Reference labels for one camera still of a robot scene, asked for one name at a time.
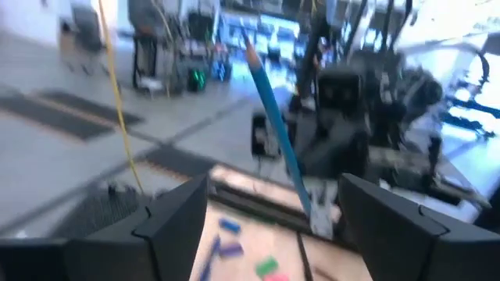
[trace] gray floor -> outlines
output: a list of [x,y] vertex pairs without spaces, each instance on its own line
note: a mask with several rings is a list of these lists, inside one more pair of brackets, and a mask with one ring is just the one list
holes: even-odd
[[[56,50],[2,35],[0,58],[2,94],[33,95],[44,89],[58,88],[114,106],[112,88],[105,75],[71,73]],[[130,54],[121,52],[118,60],[126,75],[126,67],[131,65]],[[130,131],[255,171],[256,163],[249,147],[250,116],[260,104],[252,81],[241,78],[243,74],[236,73],[236,76],[240,77],[229,84],[209,84],[204,94],[185,94],[170,100],[152,101],[123,89],[124,109],[145,119]],[[279,101],[286,98],[283,94],[277,96]],[[23,120],[0,114],[0,132],[0,237],[44,235],[80,200],[90,183],[99,185],[113,179],[135,185],[126,166],[118,131],[88,144],[76,144]],[[156,146],[151,141],[129,138],[134,155]],[[470,137],[463,133],[445,128],[445,154],[469,141]],[[463,180],[488,194],[500,172],[500,162],[494,157],[499,152],[497,140],[478,144],[456,155],[452,165],[442,169],[462,177],[456,172],[460,171]],[[169,190],[180,183],[179,179],[146,165],[139,163],[137,167],[149,193]],[[266,174],[288,183],[282,165],[269,169]],[[455,208],[429,198],[407,196],[466,221],[475,215],[472,205],[467,203]]]

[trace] pink eraser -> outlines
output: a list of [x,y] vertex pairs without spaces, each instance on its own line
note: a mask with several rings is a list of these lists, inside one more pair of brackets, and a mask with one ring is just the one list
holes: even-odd
[[263,281],[288,281],[288,276],[285,274],[269,274],[268,276],[264,276]]

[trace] wooden table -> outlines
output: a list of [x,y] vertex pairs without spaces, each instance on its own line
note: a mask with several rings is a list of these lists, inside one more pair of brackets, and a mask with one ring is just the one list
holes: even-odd
[[[214,169],[213,177],[219,177],[224,171]],[[246,179],[240,178],[240,187],[258,192],[260,185],[248,185]],[[267,190],[266,197],[280,201],[285,205],[300,208],[297,194],[282,188]],[[219,227],[219,219],[225,218],[237,222],[241,226],[238,236]],[[298,247],[297,233],[278,225],[260,222],[222,205],[209,203],[205,218],[205,228],[198,246],[195,263],[191,274],[192,281],[198,281],[205,261],[209,256],[215,237],[219,235],[222,245],[238,242],[244,249],[244,254],[233,258],[215,257],[212,261],[210,280],[221,281],[258,281],[255,266],[273,256],[279,265],[278,272],[288,276],[290,280],[305,280],[303,261]],[[357,254],[345,251],[333,244],[302,236],[305,252],[309,260],[315,281],[370,281],[370,274]]]

